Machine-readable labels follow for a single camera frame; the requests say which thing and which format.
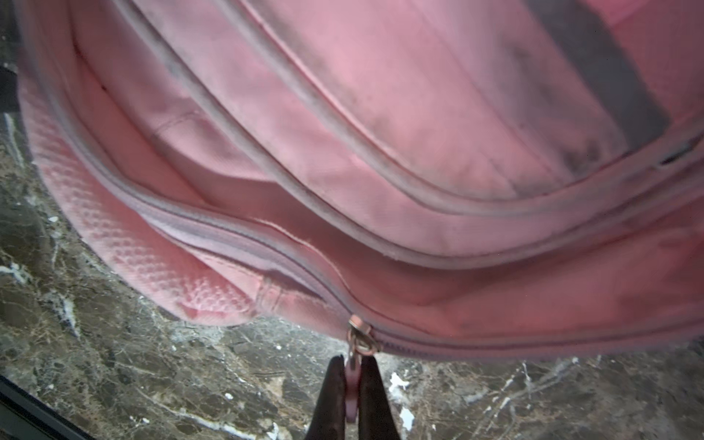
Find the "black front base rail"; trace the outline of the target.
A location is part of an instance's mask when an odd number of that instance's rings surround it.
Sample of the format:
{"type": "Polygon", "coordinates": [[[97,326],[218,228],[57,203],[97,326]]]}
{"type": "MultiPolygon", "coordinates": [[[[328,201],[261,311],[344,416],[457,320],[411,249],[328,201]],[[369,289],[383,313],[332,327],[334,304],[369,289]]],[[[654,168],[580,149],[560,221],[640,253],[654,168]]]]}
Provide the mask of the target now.
{"type": "Polygon", "coordinates": [[[1,377],[1,438],[95,439],[4,376],[1,377]]]}

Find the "pink student backpack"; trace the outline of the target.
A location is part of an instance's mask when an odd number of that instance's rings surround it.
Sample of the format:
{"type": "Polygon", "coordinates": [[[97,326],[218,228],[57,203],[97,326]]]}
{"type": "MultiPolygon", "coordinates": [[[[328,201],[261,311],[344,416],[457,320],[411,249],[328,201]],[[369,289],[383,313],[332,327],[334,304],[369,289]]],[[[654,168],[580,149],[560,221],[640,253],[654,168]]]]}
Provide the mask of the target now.
{"type": "Polygon", "coordinates": [[[47,187],[194,324],[355,355],[703,333],[700,1],[18,1],[47,187]]]}

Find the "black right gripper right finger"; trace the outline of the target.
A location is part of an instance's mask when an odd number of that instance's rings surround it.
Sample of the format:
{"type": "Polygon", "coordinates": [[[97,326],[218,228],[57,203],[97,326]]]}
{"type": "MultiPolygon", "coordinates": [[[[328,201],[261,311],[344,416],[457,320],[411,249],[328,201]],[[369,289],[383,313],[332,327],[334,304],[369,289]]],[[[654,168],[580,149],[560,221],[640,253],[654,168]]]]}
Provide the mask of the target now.
{"type": "Polygon", "coordinates": [[[359,440],[400,440],[375,357],[363,357],[359,382],[359,440]]]}

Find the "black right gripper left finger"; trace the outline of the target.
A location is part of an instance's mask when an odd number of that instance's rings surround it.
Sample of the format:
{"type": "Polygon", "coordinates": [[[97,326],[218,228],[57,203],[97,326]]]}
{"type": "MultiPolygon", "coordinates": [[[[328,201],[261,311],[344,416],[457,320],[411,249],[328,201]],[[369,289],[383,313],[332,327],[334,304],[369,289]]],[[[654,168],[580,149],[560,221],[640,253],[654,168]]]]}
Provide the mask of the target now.
{"type": "Polygon", "coordinates": [[[305,440],[346,438],[346,365],[342,356],[330,359],[305,440]]]}

